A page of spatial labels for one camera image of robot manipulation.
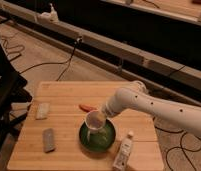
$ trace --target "power cord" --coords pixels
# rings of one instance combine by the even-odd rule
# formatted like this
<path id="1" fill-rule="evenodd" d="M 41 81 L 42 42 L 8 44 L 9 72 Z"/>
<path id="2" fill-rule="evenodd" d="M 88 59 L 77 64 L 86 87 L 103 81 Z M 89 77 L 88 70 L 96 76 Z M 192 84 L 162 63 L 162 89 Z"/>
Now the power cord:
<path id="1" fill-rule="evenodd" d="M 76 47 L 78 44 L 80 44 L 82 42 L 82 37 L 79 37 L 77 38 L 77 40 L 75 41 L 74 43 L 74 48 L 73 48 L 73 51 L 72 51 L 72 54 L 70 56 L 70 58 L 68 59 L 68 65 L 66 68 L 64 68 L 64 70 L 61 72 L 61 74 L 58 76 L 58 78 L 56 79 L 56 81 L 60 81 L 61 77 L 63 76 L 63 74 L 69 69 L 70 67 L 70 64 L 71 64 L 71 61 L 73 59 L 73 56 L 74 56 L 74 53 L 75 53 L 75 50 L 76 50 Z"/>
<path id="2" fill-rule="evenodd" d="M 154 2 L 151 2 L 149 0 L 143 0 L 146 3 L 152 4 L 153 6 L 155 6 L 156 8 L 160 9 L 160 6 L 158 6 L 157 4 L 155 4 Z"/>
<path id="3" fill-rule="evenodd" d="M 181 149 L 181 151 L 183 152 L 185 158 L 186 158 L 187 161 L 190 163 L 190 165 L 192 166 L 192 168 L 194 169 L 194 171 L 197 171 L 197 168 L 194 166 L 194 164 L 193 164 L 192 161 L 190 160 L 189 156 L 186 154 L 186 151 L 188 151 L 188 152 L 193 152 L 193 153 L 199 152 L 199 151 L 201 151 L 201 146 L 200 146 L 198 149 L 195 149 L 195 150 L 191 150 L 191 149 L 188 149 L 188 148 L 183 147 L 183 139 L 184 139 L 184 137 L 185 137 L 187 134 L 188 134 L 187 132 L 185 132 L 185 133 L 182 134 L 182 136 L 181 136 L 181 138 L 180 138 L 180 146 L 172 147 L 172 148 L 170 148 L 170 149 L 166 152 L 166 164 L 167 164 L 167 166 L 169 167 L 169 169 L 170 169 L 171 171 L 173 171 L 174 169 L 171 167 L 171 165 L 170 165 L 170 163 L 169 163 L 169 161 L 168 161 L 168 155 L 169 155 L 169 153 L 170 153 L 171 151 L 173 151 L 174 149 Z"/>
<path id="4" fill-rule="evenodd" d="M 166 130 L 166 129 L 160 128 L 156 125 L 154 125 L 154 127 L 159 131 L 163 131 L 163 132 L 170 133 L 170 134 L 180 134 L 180 133 L 184 132 L 184 130 L 179 130 L 179 131 Z"/>
<path id="5" fill-rule="evenodd" d="M 72 53 L 71 53 L 71 56 L 69 59 L 65 60 L 64 62 L 44 62 L 44 63 L 40 63 L 40 64 L 36 64 L 36 65 L 33 65 L 23 71 L 20 72 L 20 74 L 23 74 L 33 68 L 36 68 L 36 67 L 39 67 L 39 66 L 43 66 L 43 65 L 64 65 L 64 64 L 68 64 L 67 67 L 61 72 L 61 74 L 58 76 L 58 78 L 56 79 L 56 81 L 59 81 L 60 78 L 62 77 L 62 75 L 68 70 L 68 68 L 70 67 L 70 64 L 71 64 L 71 61 L 73 59 L 73 55 L 75 53 L 75 50 L 77 48 L 77 45 L 79 45 L 80 43 L 82 42 L 82 37 L 79 37 L 76 39 L 76 41 L 74 42 L 74 48 L 72 50 Z"/>
<path id="6" fill-rule="evenodd" d="M 169 73 L 166 77 L 167 77 L 167 78 L 170 78 L 173 74 L 175 74 L 175 73 L 181 71 L 181 70 L 182 70 L 183 68 L 185 68 L 185 67 L 186 67 L 186 65 L 181 66 L 179 69 L 174 70 L 174 71 L 172 71 L 171 73 Z M 151 91 L 149 91 L 149 94 L 152 94 L 152 93 L 155 93 L 155 92 L 163 91 L 165 88 L 166 88 L 166 87 L 163 86 L 162 88 L 151 90 Z"/>
<path id="7" fill-rule="evenodd" d="M 3 41 L 2 45 L 3 48 L 6 52 L 6 55 L 9 57 L 10 55 L 13 55 L 15 57 L 10 59 L 10 62 L 19 58 L 21 56 L 21 52 L 24 51 L 25 46 L 24 45 L 16 45 L 16 46 L 9 46 L 9 39 L 14 38 L 18 33 L 15 33 L 13 36 L 11 37 L 7 37 L 7 36 L 0 36 L 0 40 Z"/>

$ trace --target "white cup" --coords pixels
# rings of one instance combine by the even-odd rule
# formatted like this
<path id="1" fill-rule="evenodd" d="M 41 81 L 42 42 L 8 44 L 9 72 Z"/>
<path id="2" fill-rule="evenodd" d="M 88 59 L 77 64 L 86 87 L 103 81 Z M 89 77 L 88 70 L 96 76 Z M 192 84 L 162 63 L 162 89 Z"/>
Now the white cup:
<path id="1" fill-rule="evenodd" d="M 88 127 L 87 140 L 90 140 L 90 134 L 98 133 L 106 123 L 106 117 L 98 110 L 92 110 L 87 113 L 85 124 Z"/>

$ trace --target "bottle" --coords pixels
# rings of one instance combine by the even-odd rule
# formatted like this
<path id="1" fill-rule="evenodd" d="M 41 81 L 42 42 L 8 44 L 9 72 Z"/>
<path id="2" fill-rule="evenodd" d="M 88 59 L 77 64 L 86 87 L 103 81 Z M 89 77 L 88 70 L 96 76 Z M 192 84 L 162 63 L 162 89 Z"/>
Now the bottle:
<path id="1" fill-rule="evenodd" d="M 55 11 L 55 8 L 53 7 L 52 3 L 50 3 L 50 7 L 51 7 L 51 21 L 53 22 L 58 22 L 58 13 L 57 11 Z"/>
<path id="2" fill-rule="evenodd" d="M 129 131 L 127 137 L 122 140 L 118 154 L 113 162 L 114 171 L 125 171 L 133 147 L 133 136 L 134 133 Z"/>

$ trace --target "gray floor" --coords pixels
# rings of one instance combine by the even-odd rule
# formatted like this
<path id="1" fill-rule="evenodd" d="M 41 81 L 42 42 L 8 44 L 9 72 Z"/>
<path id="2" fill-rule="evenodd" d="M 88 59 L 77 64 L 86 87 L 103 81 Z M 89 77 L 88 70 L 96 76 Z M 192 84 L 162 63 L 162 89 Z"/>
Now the gray floor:
<path id="1" fill-rule="evenodd" d="M 9 45 L 14 46 L 22 44 L 25 46 L 25 50 L 22 52 L 22 56 L 12 62 L 14 67 L 18 71 L 41 62 L 59 62 L 69 58 L 70 54 L 57 49 L 45 42 L 42 42 L 20 30 L 17 30 L 8 25 L 0 25 L 0 35 L 4 36 L 16 36 L 12 39 L 8 39 Z M 23 76 L 29 81 L 26 89 L 34 95 L 36 88 L 40 81 L 52 81 L 55 80 L 60 72 L 64 69 L 63 65 L 46 65 L 38 68 L 34 68 Z M 63 75 L 61 81 L 65 80 L 77 80 L 77 81 L 120 81 L 123 78 L 109 73 L 97 66 L 94 66 L 84 60 L 74 57 L 69 70 Z M 161 128 L 177 131 L 179 128 L 170 125 L 169 123 L 156 119 L 155 124 Z M 159 130 L 156 130 L 159 144 L 162 151 L 162 156 L 165 162 L 166 151 L 174 146 L 180 146 L 180 137 L 182 134 L 169 134 Z M 0 171 L 6 170 L 7 162 L 10 158 L 10 154 L 14 147 L 15 140 L 13 137 L 8 136 L 1 153 L 0 153 Z M 193 135 L 187 134 L 183 139 L 183 146 L 189 149 L 198 149 L 200 147 L 200 141 Z M 192 153 L 186 152 L 191 161 L 196 166 L 197 170 L 201 171 L 201 151 Z M 168 160 L 171 167 L 176 171 L 191 171 L 194 170 L 192 166 L 187 162 L 180 149 L 171 151 L 168 155 Z"/>

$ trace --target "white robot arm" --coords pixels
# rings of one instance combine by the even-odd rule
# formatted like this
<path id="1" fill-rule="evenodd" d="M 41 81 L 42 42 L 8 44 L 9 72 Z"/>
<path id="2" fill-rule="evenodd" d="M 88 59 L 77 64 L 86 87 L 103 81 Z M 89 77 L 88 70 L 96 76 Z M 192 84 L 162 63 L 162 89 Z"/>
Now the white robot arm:
<path id="1" fill-rule="evenodd" d="M 201 137 L 201 107 L 186 105 L 152 97 L 146 93 L 145 85 L 140 81 L 119 88 L 103 104 L 101 111 L 107 117 L 114 117 L 129 108 L 139 110 Z"/>

